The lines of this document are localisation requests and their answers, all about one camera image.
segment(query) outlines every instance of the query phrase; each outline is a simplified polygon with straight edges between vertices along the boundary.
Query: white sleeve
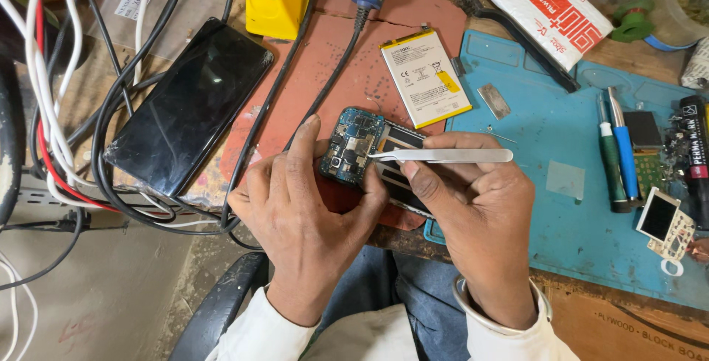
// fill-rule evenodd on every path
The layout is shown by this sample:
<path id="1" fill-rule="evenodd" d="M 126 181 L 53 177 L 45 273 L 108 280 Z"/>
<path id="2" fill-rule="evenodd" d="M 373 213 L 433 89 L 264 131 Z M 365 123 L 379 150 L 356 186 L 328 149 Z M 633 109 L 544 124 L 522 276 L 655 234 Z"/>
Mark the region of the white sleeve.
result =
<path id="1" fill-rule="evenodd" d="M 304 328 L 285 319 L 259 288 L 206 361 L 297 361 L 317 327 Z"/>
<path id="2" fill-rule="evenodd" d="M 466 313 L 470 360 L 578 361 L 569 346 L 554 335 L 552 310 L 544 293 L 530 281 L 539 316 L 527 330 L 506 328 L 477 313 L 470 305 L 465 278 L 453 286 L 456 300 Z"/>

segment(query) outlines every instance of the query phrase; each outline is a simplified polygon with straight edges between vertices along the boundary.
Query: silver bangle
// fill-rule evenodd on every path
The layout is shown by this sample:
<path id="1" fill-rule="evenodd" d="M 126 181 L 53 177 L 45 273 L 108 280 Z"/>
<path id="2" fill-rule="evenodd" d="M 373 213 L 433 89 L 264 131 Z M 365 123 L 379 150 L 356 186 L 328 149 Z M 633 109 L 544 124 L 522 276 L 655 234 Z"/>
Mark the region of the silver bangle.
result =
<path id="1" fill-rule="evenodd" d="M 549 300 L 544 295 L 544 293 L 542 293 L 531 280 L 530 287 L 532 289 L 532 297 L 534 297 L 534 301 L 538 303 L 539 299 L 541 298 L 544 302 L 547 320 L 551 322 L 553 317 L 552 305 L 549 303 Z M 458 275 L 455 279 L 453 279 L 453 296 L 467 315 L 471 316 L 474 320 L 478 321 L 487 329 L 490 329 L 505 336 L 514 336 L 526 332 L 526 330 L 508 328 L 506 326 L 500 325 L 499 323 L 485 318 L 484 316 L 473 310 L 473 308 L 468 304 L 467 300 L 465 300 L 472 299 L 472 297 L 469 296 L 468 286 L 463 275 Z"/>

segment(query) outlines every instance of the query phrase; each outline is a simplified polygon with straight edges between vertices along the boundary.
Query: tape roll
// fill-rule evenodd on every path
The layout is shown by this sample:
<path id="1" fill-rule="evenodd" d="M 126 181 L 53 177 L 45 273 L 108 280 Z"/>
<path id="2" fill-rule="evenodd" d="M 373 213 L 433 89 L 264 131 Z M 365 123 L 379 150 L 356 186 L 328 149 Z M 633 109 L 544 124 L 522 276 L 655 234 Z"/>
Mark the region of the tape roll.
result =
<path id="1" fill-rule="evenodd" d="M 667 271 L 667 263 L 674 265 L 677 268 L 677 272 L 672 274 L 669 271 Z M 684 274 L 684 267 L 682 266 L 682 263 L 680 263 L 677 260 L 663 259 L 662 262 L 660 263 L 660 268 L 662 269 L 662 272 L 664 272 L 665 274 L 667 274 L 669 276 L 681 276 L 682 274 Z"/>

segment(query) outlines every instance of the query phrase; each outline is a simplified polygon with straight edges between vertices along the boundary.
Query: man's left hand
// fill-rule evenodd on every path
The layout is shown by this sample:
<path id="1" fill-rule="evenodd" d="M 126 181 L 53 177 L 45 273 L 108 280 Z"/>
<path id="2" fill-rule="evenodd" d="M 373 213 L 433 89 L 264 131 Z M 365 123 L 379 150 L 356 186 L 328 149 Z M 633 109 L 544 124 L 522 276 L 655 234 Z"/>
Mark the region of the man's left hand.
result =
<path id="1" fill-rule="evenodd" d="M 300 326 L 318 322 L 388 201 L 386 187 L 370 165 L 359 206 L 344 215 L 328 211 L 313 172 L 314 157 L 328 148 L 327 140 L 315 141 L 320 127 L 317 115 L 307 119 L 289 151 L 254 165 L 228 197 L 275 266 L 269 302 Z"/>

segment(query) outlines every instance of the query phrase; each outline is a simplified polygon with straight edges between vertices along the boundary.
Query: man's right hand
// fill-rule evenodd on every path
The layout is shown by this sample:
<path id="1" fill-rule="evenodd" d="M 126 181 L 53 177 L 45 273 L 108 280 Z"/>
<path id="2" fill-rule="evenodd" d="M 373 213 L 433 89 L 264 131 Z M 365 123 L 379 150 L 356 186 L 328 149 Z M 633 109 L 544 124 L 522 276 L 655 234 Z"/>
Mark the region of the man's right hand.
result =
<path id="1" fill-rule="evenodd" d="M 501 148 L 487 134 L 445 132 L 423 141 L 427 149 Z M 529 285 L 529 229 L 534 184 L 514 161 L 401 167 L 436 217 L 453 263 L 473 300 L 492 320 L 527 329 L 537 320 Z"/>

